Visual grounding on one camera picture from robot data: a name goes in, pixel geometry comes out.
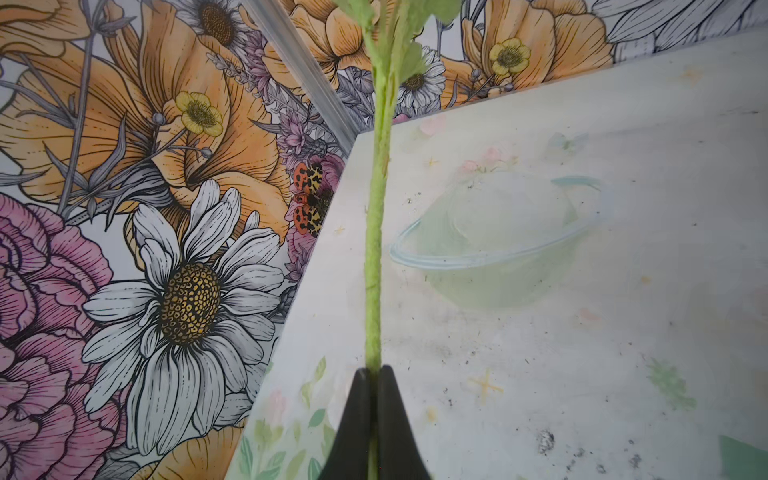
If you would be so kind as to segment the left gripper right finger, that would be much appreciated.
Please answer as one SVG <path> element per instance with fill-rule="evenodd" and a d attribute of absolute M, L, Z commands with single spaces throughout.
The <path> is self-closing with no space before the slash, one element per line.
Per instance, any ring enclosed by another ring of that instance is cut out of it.
<path fill-rule="evenodd" d="M 384 365 L 376 391 L 379 478 L 430 480 L 419 453 L 394 370 Z"/>

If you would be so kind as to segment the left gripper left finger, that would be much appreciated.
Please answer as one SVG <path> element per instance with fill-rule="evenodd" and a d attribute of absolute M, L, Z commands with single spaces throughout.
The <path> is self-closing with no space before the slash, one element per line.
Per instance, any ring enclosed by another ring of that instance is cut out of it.
<path fill-rule="evenodd" d="M 372 430 L 372 378 L 358 369 L 347 396 L 339 428 L 318 480 L 366 480 Z"/>

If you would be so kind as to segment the white daisy flower stem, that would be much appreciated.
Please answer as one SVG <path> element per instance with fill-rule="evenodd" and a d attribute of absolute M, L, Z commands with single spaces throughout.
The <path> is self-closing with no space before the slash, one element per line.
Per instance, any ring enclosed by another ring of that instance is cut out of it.
<path fill-rule="evenodd" d="M 425 62 L 416 37 L 430 17 L 450 23 L 459 13 L 458 1 L 340 1 L 338 7 L 360 27 L 372 63 L 375 92 L 373 164 L 366 213 L 365 365 L 372 378 L 373 413 L 367 479 L 380 479 L 377 452 L 376 391 L 381 359 L 382 223 L 390 161 L 391 129 L 401 83 L 423 71 Z"/>

